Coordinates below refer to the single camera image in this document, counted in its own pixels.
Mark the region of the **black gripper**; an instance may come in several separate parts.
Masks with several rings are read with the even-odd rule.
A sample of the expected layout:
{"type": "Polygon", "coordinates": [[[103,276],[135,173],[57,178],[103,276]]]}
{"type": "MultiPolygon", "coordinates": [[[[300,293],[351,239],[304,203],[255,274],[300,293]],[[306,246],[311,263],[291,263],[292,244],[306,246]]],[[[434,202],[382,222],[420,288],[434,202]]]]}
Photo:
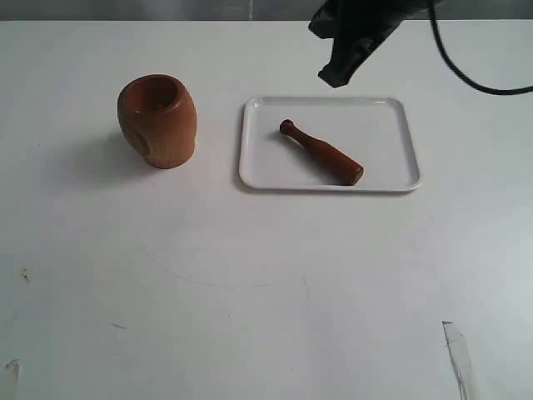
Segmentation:
{"type": "Polygon", "coordinates": [[[386,40],[383,36],[370,36],[396,29],[409,16],[425,9],[425,1],[325,1],[311,18],[309,30],[321,39],[339,34],[359,39],[336,38],[330,61],[318,77],[332,88],[346,86],[386,40]]]}

